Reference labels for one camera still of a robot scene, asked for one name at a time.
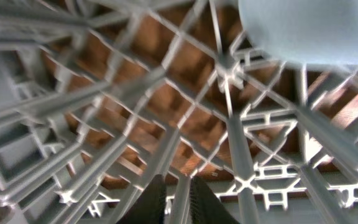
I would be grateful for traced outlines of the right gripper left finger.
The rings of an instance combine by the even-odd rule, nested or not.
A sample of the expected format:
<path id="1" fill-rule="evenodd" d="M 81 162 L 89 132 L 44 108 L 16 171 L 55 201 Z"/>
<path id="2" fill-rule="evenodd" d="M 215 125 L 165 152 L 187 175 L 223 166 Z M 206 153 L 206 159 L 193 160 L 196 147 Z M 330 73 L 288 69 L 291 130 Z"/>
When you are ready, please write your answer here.
<path id="1" fill-rule="evenodd" d="M 167 186 L 157 174 L 117 224 L 164 224 Z"/>

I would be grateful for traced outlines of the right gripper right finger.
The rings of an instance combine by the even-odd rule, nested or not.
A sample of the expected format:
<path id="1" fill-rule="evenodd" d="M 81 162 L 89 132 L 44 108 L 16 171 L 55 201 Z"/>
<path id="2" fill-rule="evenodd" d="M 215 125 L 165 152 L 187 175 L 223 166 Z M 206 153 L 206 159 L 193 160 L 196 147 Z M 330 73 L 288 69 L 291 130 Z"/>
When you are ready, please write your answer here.
<path id="1" fill-rule="evenodd" d="M 191 180 L 190 213 L 192 224 L 239 224 L 200 177 Z"/>

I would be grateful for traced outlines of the light blue cup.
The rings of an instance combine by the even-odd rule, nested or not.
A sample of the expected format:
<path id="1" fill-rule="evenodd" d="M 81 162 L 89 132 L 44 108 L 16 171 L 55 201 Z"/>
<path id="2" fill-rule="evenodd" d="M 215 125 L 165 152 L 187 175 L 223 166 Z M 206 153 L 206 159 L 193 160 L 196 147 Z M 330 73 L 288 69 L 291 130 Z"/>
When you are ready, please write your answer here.
<path id="1" fill-rule="evenodd" d="M 241 0 L 251 45 L 297 64 L 358 65 L 358 0 Z"/>

